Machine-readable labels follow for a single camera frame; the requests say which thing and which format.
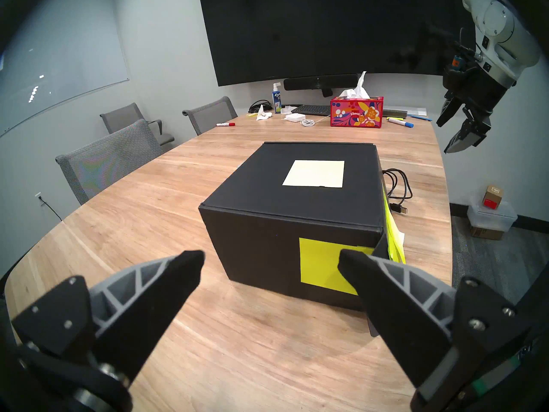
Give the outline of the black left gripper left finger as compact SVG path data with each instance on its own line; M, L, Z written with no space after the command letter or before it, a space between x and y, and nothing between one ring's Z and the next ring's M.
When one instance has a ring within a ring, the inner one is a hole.
M11 320L21 354L53 373L98 374L100 365L137 377L198 287L202 250L132 265L93 287L70 276Z

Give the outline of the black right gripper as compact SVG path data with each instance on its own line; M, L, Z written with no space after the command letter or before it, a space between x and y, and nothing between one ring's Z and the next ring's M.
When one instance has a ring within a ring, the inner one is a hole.
M508 91L481 68L456 70L448 68L448 98L439 118L438 127L444 126L461 108L462 104L470 105L481 112L492 113L493 108ZM467 118L444 149L445 154L457 153L469 147L476 147L491 129L489 117L483 120Z

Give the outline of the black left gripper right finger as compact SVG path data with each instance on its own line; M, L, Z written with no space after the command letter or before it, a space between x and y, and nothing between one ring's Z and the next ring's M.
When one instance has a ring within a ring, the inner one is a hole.
M512 303L474 277L343 249L338 270L415 387L411 411L536 409L536 282Z

